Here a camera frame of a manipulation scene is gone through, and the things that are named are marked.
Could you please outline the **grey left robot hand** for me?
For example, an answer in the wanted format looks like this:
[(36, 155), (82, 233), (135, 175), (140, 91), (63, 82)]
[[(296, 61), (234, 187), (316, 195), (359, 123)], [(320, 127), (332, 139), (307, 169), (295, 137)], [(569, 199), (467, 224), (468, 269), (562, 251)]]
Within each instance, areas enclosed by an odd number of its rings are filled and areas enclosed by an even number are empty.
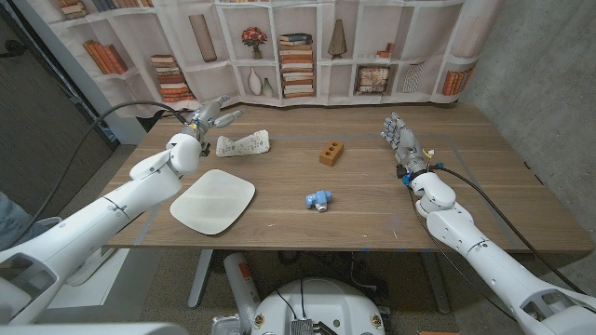
[(222, 95), (215, 100), (202, 104), (192, 112), (184, 121), (183, 134), (191, 135), (201, 145), (201, 155), (210, 153), (210, 144), (206, 141), (206, 133), (212, 127), (227, 127), (244, 114), (243, 109), (238, 109), (228, 114), (219, 116), (221, 108), (229, 100), (227, 95)]

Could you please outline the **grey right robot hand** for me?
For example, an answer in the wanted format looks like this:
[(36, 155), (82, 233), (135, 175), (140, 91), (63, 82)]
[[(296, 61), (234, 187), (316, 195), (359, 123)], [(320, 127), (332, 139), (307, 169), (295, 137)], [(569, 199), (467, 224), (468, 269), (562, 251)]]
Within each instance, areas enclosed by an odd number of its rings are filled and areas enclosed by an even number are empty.
[(390, 144), (398, 164), (410, 173), (426, 171), (427, 161), (422, 147), (406, 123), (392, 112), (383, 127), (380, 136)]

